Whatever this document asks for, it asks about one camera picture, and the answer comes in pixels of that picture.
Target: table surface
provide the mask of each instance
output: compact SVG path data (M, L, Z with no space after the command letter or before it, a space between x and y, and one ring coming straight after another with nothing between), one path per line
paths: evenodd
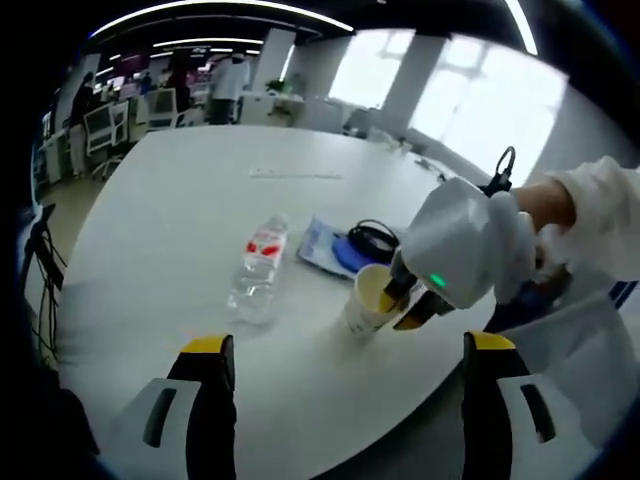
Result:
M239 479L311 478L381 438L459 363L463 333L486 326L493 296L361 343L335 321L350 284L295 249L314 214L345 229L363 218L406 226L437 185L412 156L339 135L253 126L146 135L83 225L60 302L61 382L98 443L185 344L225 332L236 336ZM244 245L276 213L291 230L277 320L251 329L232 321L226 299Z

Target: white cloth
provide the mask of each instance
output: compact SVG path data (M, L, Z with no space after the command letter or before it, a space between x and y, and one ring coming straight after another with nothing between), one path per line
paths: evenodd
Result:
M555 242L561 255L618 280L640 279L640 169L604 157L548 176L565 186L576 207L575 225Z
M242 90L249 85L250 78L251 67L246 61L233 63L230 58L225 59L211 73L211 97L215 100L237 102Z

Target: person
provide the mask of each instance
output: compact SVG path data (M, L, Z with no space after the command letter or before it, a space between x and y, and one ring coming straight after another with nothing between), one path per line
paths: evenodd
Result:
M69 117L69 144L71 165L73 174L76 177L81 176L85 169L85 148L86 133L84 130L84 116L89 113L94 105L93 102L93 73L88 72L83 80L82 85L73 97L71 106L71 116Z
M557 225L557 254L618 280L640 278L640 169L613 158L552 172L537 185L513 190L536 231Z
M149 90L151 90L151 75L147 72L140 80L140 95L146 95Z
M170 76L171 71L168 68L163 68L160 75L158 75L158 86L160 86L160 88L164 88Z
M251 68L244 54L234 53L211 73L210 125L226 125L232 119L242 91L249 86Z

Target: cable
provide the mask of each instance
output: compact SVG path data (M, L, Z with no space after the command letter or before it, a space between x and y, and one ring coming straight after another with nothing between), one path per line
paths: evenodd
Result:
M42 263L40 261L40 259L36 256L36 262L38 264L38 269L40 270L40 275L42 276L42 280L44 281L44 285L42 287L42 296L40 297L40 311L38 312L38 338L40 339L42 345L44 345L45 347L47 347L47 349L49 351L51 351L51 353L53 354L53 357L57 360L58 356L56 354L56 347L55 347L55 333L56 333L56 322L57 322L57 313L56 313L56 306L57 303L55 302L55 299L53 298L54 295L54 286L53 286L53 280L51 279L51 277L49 275L47 275L44 271L44 267L42 266ZM44 307L44 296L46 293L49 293L49 344L47 344L44 339L42 338L40 332L42 331L42 310ZM42 356L42 349L39 348L38 349L40 356Z
M386 232L374 227L365 226L365 223L374 223L382 227ZM375 262L388 264L393 254L400 245L400 240L393 230L378 220L365 219L359 221L347 234L351 246L362 255Z
M507 164L507 167L502 172L500 172L500 167L507 157L510 157L509 163ZM498 164L496 165L496 174L489 182L489 185L487 185L486 187L480 187L480 189L487 197L492 197L498 192L508 192L509 190L511 190L511 182L509 181L509 179L511 178L511 173L513 172L515 163L516 149L513 147L507 147L507 149L500 157L500 160L498 160Z
M34 334L36 337L38 337L38 340L40 340L40 341L38 342L38 352L39 352L40 356L42 356L42 348L41 348L41 345L44 345L44 346L45 346L45 348L46 348L47 350L49 350L49 351L53 354L53 357L57 360L57 359L58 359L58 357L56 356L56 352L53 350L53 348L51 348L51 346L49 346L49 345L47 344L47 342L44 340L44 338L42 338L42 336L41 336L38 332L36 332L36 329L35 329L35 328L33 328L33 326L31 326L31 331L33 332L33 334Z
M48 238L47 237L44 237L44 238L47 238L47 240L49 240L49 247L51 248L51 251L56 254L56 256L58 257L58 260L60 260L60 263L64 265L64 268L67 268L67 262L64 261L64 258L62 258L62 255L60 255L60 252L58 252L58 249L53 244L53 238L51 237L51 230L47 228L44 231L44 233L46 233L48 236Z
M500 166L502 165L502 162L504 161L505 158L507 158L507 155L511 154L511 158L509 159L509 164L507 165L507 168L505 168L502 173L500 173ZM502 156L500 157L500 160L498 160L498 164L496 165L496 175L507 175L507 180L509 179L509 177L511 177L511 173L513 172L513 166L516 163L516 149L513 147L507 147L507 149L504 151L504 153L502 154Z

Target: window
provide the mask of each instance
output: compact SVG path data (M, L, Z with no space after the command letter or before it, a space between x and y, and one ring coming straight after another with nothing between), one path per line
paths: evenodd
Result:
M411 127L493 175L516 149L511 177L522 185L540 156L562 103L567 77L534 57L454 36L416 106Z
M366 108L384 103L413 30L366 30L351 39L329 96Z

